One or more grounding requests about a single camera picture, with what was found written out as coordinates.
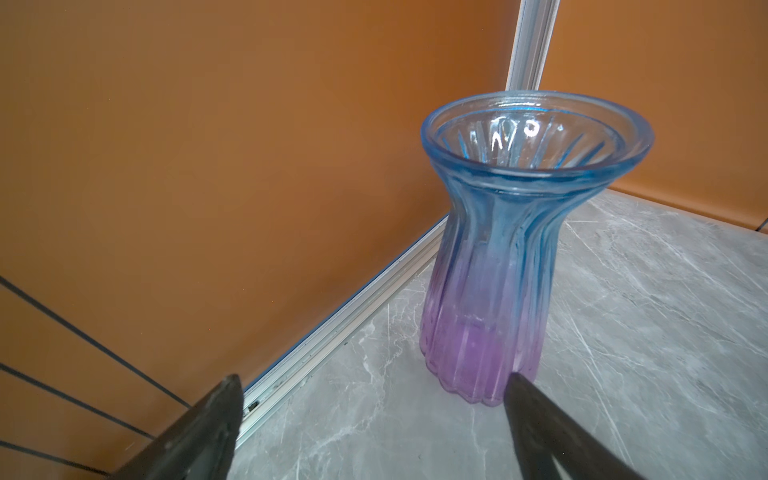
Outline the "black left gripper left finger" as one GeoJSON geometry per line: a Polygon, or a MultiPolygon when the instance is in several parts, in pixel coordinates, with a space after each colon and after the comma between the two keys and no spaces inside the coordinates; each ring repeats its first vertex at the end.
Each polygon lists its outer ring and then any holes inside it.
{"type": "Polygon", "coordinates": [[[225,377],[110,477],[225,479],[242,423],[243,400],[239,376],[225,377]]]}

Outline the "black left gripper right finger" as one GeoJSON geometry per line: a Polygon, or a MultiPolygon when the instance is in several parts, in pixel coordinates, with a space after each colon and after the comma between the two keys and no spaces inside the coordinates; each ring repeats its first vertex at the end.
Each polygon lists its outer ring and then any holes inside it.
{"type": "Polygon", "coordinates": [[[524,375],[510,375],[504,408],[524,479],[641,477],[551,401],[524,375]]]}

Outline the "purple glass vase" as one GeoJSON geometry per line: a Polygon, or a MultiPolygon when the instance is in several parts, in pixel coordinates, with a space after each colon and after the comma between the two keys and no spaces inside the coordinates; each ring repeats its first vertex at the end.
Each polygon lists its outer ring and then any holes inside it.
{"type": "Polygon", "coordinates": [[[518,90],[435,110],[421,141],[451,207],[420,349],[446,391],[494,407],[511,374],[537,374],[565,218],[638,165],[654,133],[608,100],[518,90]]]}

